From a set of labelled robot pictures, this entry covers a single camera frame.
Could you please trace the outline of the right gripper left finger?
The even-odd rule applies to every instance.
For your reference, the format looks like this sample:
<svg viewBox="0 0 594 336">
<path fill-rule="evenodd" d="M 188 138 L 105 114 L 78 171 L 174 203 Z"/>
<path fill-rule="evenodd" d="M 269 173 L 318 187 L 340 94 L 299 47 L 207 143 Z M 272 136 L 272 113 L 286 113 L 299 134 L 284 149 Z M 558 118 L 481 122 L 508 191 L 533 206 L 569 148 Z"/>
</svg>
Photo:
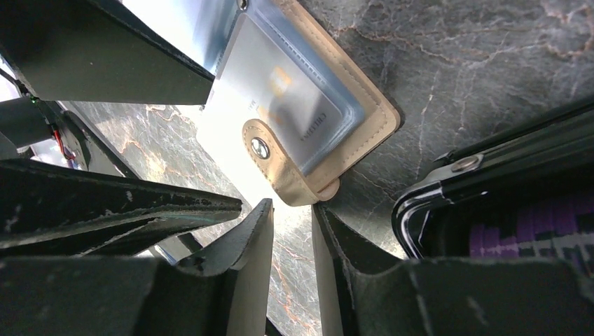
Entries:
<svg viewBox="0 0 594 336">
<path fill-rule="evenodd" d="M 157 258 L 1 260 L 2 335 L 263 335 L 273 204 L 175 265 Z"/>
</svg>

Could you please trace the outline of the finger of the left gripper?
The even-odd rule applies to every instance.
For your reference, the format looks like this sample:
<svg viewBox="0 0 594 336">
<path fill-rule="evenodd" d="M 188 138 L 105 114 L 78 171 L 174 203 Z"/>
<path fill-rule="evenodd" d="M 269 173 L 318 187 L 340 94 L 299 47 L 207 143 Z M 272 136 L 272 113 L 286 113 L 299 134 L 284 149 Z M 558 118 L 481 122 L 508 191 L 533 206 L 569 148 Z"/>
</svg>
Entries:
<svg viewBox="0 0 594 336">
<path fill-rule="evenodd" d="M 1 54 L 50 101 L 203 105 L 214 82 L 119 1 L 2 1 Z"/>
<path fill-rule="evenodd" d="M 133 256 L 236 219 L 239 199 L 25 159 L 1 162 L 1 255 Z"/>
</svg>

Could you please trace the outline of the black poker chip case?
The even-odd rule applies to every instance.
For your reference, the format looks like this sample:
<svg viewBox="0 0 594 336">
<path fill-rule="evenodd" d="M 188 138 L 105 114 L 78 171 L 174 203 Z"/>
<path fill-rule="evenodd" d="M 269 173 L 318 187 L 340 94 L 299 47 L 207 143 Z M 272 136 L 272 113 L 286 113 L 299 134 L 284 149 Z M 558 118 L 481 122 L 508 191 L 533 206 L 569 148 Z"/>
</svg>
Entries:
<svg viewBox="0 0 594 336">
<path fill-rule="evenodd" d="M 397 200 L 410 258 L 559 258 L 593 275 L 593 98 L 450 151 Z"/>
</svg>

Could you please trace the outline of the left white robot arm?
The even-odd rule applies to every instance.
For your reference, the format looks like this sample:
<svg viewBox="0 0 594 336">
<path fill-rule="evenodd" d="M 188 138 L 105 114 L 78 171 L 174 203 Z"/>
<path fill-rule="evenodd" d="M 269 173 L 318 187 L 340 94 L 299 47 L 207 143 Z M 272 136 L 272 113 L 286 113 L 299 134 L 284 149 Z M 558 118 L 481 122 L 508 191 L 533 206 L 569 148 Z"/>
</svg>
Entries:
<svg viewBox="0 0 594 336">
<path fill-rule="evenodd" d="M 1 255 L 133 256 L 239 199 L 141 180 L 62 102 L 201 104 L 214 77 L 119 1 L 2 1 Z"/>
</svg>

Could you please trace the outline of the tan leather card holder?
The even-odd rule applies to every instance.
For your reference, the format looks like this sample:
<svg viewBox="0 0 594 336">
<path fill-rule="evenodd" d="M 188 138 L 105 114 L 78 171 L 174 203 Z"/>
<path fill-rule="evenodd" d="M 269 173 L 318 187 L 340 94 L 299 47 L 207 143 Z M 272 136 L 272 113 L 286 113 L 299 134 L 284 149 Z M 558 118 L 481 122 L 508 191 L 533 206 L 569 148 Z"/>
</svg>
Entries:
<svg viewBox="0 0 594 336">
<path fill-rule="evenodd" d="M 249 175 L 292 207 L 394 133 L 398 111 L 297 1 L 126 1 L 214 76 L 196 137 L 238 188 Z"/>
</svg>

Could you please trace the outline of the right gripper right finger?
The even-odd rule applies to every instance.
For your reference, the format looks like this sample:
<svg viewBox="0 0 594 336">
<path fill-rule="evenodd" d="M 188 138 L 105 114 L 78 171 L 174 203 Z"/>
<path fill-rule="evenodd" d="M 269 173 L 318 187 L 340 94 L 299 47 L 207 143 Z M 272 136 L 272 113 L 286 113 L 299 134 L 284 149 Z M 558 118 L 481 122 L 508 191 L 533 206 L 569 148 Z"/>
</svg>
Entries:
<svg viewBox="0 0 594 336">
<path fill-rule="evenodd" d="M 593 334 L 593 281 L 561 260 L 402 260 L 320 204 L 312 243 L 325 335 Z"/>
</svg>

